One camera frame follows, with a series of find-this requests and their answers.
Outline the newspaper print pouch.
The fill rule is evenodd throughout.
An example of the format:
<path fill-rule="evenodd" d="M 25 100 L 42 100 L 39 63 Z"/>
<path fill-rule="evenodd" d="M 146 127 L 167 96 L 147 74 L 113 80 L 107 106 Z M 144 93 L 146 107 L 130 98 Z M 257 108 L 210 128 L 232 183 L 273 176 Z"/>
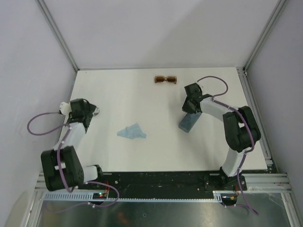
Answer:
<path fill-rule="evenodd" d="M 100 113 L 100 109 L 98 107 L 95 107 L 94 111 L 93 111 L 93 116 L 97 116 Z"/>

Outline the blue glasses case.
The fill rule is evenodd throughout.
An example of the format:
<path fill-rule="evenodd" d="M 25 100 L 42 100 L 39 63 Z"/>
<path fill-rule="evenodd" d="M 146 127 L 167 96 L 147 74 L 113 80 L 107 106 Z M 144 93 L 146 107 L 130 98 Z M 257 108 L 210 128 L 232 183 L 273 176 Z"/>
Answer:
<path fill-rule="evenodd" d="M 201 115 L 202 113 L 187 113 L 179 122 L 178 127 L 182 131 L 189 133 Z"/>

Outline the brown sunglasses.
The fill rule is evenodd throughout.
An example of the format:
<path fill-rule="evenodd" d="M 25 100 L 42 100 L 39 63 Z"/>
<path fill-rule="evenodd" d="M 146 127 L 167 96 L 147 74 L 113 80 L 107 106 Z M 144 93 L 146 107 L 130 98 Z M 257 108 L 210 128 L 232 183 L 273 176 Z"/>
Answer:
<path fill-rule="evenodd" d="M 155 76 L 154 77 L 154 83 L 162 83 L 162 82 L 168 82 L 168 83 L 173 83 L 177 84 L 177 77 L 176 76 Z"/>

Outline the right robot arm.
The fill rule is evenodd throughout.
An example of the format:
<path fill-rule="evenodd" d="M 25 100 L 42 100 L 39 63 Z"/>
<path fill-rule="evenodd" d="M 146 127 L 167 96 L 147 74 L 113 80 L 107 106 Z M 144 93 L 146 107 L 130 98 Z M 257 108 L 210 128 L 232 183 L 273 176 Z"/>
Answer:
<path fill-rule="evenodd" d="M 190 132 L 202 114 L 208 114 L 223 122 L 225 140 L 229 146 L 226 160 L 215 177 L 222 189 L 229 190 L 239 180 L 246 155 L 252 152 L 261 133 L 252 110 L 248 106 L 232 107 L 203 94 L 197 83 L 185 86 L 186 99 L 182 111 L 186 113 L 178 127 Z"/>

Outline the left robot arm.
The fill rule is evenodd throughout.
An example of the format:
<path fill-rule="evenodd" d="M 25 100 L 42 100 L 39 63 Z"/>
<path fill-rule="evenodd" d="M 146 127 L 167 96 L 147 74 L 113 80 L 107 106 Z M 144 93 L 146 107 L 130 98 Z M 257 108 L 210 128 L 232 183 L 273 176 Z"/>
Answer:
<path fill-rule="evenodd" d="M 65 135 L 52 150 L 41 154 L 45 184 L 49 191 L 74 188 L 88 182 L 94 189 L 101 188 L 105 183 L 99 165 L 83 166 L 76 153 L 82 138 L 86 135 L 92 118 L 99 109 L 88 100 L 79 98 L 62 103 L 60 113 L 68 119 L 63 127 Z"/>

